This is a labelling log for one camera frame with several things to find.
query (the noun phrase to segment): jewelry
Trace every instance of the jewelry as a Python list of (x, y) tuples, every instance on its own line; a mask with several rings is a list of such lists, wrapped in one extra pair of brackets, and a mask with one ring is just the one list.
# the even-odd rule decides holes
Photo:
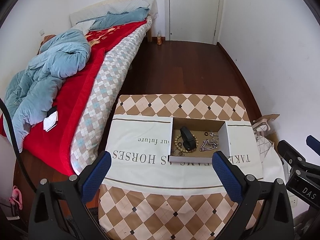
[(217, 149), (218, 148), (218, 139), (219, 136), (215, 135), (213, 132), (210, 133), (210, 136), (212, 137), (212, 139), (209, 141), (209, 139), (205, 139), (203, 141), (203, 144), (200, 147), (200, 152), (204, 152), (204, 151), (211, 151), (213, 149)]
[[(199, 144), (199, 142), (198, 142), (198, 139), (197, 139), (197, 137), (193, 134), (192, 135), (193, 137), (194, 137), (194, 139), (195, 139), (195, 141), (196, 141), (196, 146), (198, 147), (198, 144)], [(179, 152), (179, 155), (182, 155), (183, 153), (191, 153), (191, 152), (193, 152), (193, 151), (195, 151), (196, 149), (193, 149), (193, 150), (191, 150), (191, 151), (187, 151), (186, 149), (182, 149), (182, 143), (181, 142), (178, 142), (178, 139), (179, 138), (181, 138), (181, 134), (179, 134), (175, 139), (174, 139), (174, 145), (175, 145), (175, 147), (180, 151)]]

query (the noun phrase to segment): silver chain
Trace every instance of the silver chain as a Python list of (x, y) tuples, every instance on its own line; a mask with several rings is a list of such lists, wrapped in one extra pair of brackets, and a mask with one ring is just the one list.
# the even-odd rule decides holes
[(209, 141), (209, 139), (205, 139), (203, 141), (203, 144), (200, 147), (200, 152), (204, 152), (204, 151), (211, 151), (213, 149), (217, 149), (218, 148), (218, 135), (214, 134), (213, 132), (210, 133), (210, 136), (212, 137), (212, 139)]

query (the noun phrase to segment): plastic bottle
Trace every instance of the plastic bottle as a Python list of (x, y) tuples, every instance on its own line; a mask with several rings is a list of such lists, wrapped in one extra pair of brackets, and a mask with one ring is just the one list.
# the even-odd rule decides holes
[(160, 31), (158, 31), (158, 35), (157, 35), (157, 44), (158, 44), (158, 45), (161, 45), (161, 43), (162, 43), (162, 40), (161, 40), (161, 32), (160, 32)]

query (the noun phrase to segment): door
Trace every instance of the door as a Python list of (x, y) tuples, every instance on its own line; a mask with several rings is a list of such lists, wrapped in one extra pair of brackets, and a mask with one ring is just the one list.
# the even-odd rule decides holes
[(170, 40), (213, 42), (219, 0), (170, 0)]

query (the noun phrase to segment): wooden bed frame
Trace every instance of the wooden bed frame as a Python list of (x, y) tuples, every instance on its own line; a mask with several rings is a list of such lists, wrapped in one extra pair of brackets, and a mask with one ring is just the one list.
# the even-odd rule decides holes
[(152, 42), (152, 30), (151, 28), (147, 31), (148, 42)]

